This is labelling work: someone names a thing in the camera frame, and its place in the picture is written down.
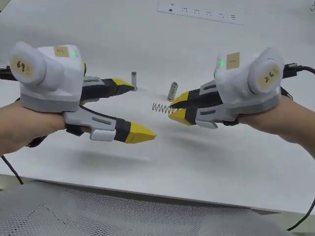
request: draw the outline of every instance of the metal cylinder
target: metal cylinder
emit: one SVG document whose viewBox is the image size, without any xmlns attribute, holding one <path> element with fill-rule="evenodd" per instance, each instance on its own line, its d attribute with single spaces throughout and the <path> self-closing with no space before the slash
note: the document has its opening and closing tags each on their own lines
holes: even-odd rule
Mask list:
<svg viewBox="0 0 315 236">
<path fill-rule="evenodd" d="M 171 88 L 170 88 L 169 93 L 168 93 L 168 97 L 167 97 L 168 101 L 170 101 L 170 102 L 174 101 L 175 96 L 176 96 L 176 92 L 177 92 L 177 88 L 178 88 L 178 84 L 176 82 L 173 82 L 171 84 Z"/>
<path fill-rule="evenodd" d="M 137 91 L 137 72 L 135 71 L 131 73 L 131 85 L 134 87 L 133 91 Z"/>
</svg>

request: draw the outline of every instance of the black cable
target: black cable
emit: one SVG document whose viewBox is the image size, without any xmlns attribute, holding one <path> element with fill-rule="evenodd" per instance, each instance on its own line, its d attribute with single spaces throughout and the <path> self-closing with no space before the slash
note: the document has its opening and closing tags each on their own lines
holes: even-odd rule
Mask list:
<svg viewBox="0 0 315 236">
<path fill-rule="evenodd" d="M 288 230 L 288 231 L 294 230 L 294 229 L 295 229 L 296 227 L 298 227 L 303 221 L 305 221 L 305 220 L 307 219 L 307 217 L 310 216 L 310 214 L 311 214 L 311 212 L 312 212 L 314 206 L 315 206 L 315 198 L 314 198 L 314 200 L 313 200 L 313 202 L 312 202 L 312 205 L 311 205 L 310 209 L 309 209 L 308 212 L 305 214 L 305 216 L 303 216 L 302 219 L 300 219 L 295 225 L 293 225 L 292 227 L 288 228 L 287 230 Z"/>
<path fill-rule="evenodd" d="M 284 71 L 283 71 L 283 78 L 289 78 L 289 77 L 292 77 L 294 76 L 294 74 L 296 74 L 297 72 L 300 72 L 302 70 L 306 70 L 306 71 L 309 71 L 313 74 L 315 74 L 315 69 L 309 67 L 309 66 L 303 66 L 303 65 L 297 65 L 295 63 L 292 63 L 292 64 L 287 64 L 285 65 L 284 67 Z M 311 212 L 313 211 L 315 207 L 315 198 L 309 208 L 309 210 L 307 211 L 307 213 L 293 226 L 291 226 L 290 228 L 287 229 L 287 231 L 291 231 L 291 230 L 294 230 L 296 227 L 298 227 L 302 222 L 304 222 L 311 214 Z"/>
<path fill-rule="evenodd" d="M 18 179 L 20 184 L 24 184 L 22 179 L 20 178 L 19 174 L 15 171 L 15 169 L 11 166 L 10 162 L 6 159 L 5 156 L 1 156 L 2 160 L 5 162 L 5 164 L 10 168 L 10 170 L 13 172 L 15 177 Z"/>
<path fill-rule="evenodd" d="M 302 71 L 302 70 L 307 70 L 307 71 L 309 71 L 309 72 L 315 74 L 315 69 L 314 69 L 314 68 L 311 68 L 311 67 L 309 67 L 309 66 L 299 65 L 299 66 L 297 67 L 297 72 Z"/>
</svg>

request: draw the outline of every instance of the metal spring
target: metal spring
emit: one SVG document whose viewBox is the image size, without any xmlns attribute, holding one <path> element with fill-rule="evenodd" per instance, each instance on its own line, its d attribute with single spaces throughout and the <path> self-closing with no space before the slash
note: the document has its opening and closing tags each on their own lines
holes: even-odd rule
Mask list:
<svg viewBox="0 0 315 236">
<path fill-rule="evenodd" d="M 152 111 L 156 111 L 156 112 L 161 112 L 161 113 L 165 113 L 165 114 L 171 114 L 175 111 L 178 111 L 179 109 L 176 108 L 171 108 L 169 106 L 163 105 L 163 104 L 159 104 L 159 103 L 153 103 L 152 104 Z"/>
<path fill-rule="evenodd" d="M 176 92 L 177 92 L 177 88 L 178 88 L 178 84 L 176 82 L 173 82 L 171 85 L 171 88 L 169 90 L 169 93 L 168 93 L 168 97 L 167 97 L 168 101 L 170 101 L 170 102 L 174 101 L 174 98 L 175 98 Z"/>
</svg>

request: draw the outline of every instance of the paper label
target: paper label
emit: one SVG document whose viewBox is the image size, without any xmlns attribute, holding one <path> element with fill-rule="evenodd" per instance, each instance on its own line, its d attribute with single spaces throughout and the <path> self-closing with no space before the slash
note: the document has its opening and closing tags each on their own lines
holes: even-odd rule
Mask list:
<svg viewBox="0 0 315 236">
<path fill-rule="evenodd" d="M 280 70 L 277 65 L 272 66 L 269 71 L 258 79 L 258 84 L 261 89 L 267 89 L 280 75 Z"/>
<path fill-rule="evenodd" d="M 70 57 L 69 50 L 66 46 L 56 46 L 56 47 L 54 47 L 54 51 L 55 51 L 55 56 L 57 56 L 59 58 Z"/>
<path fill-rule="evenodd" d="M 236 69 L 240 67 L 240 53 L 229 54 L 226 57 L 226 69 Z"/>
<path fill-rule="evenodd" d="M 33 65 L 18 56 L 12 57 L 10 69 L 28 78 L 32 77 L 34 73 Z"/>
</svg>

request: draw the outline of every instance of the human hand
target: human hand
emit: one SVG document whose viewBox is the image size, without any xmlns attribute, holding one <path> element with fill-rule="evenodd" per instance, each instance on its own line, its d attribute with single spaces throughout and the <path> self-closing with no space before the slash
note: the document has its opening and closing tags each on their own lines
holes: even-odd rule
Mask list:
<svg viewBox="0 0 315 236">
<path fill-rule="evenodd" d="M 281 96 L 278 106 L 263 113 L 241 115 L 239 122 L 265 133 L 279 135 L 284 140 L 295 143 L 291 127 L 298 122 L 296 115 L 299 114 L 300 107 L 291 98 Z"/>
<path fill-rule="evenodd" d="M 40 113 L 24 108 L 20 101 L 0 108 L 0 154 L 15 152 L 33 139 L 65 129 L 62 114 Z"/>
</svg>

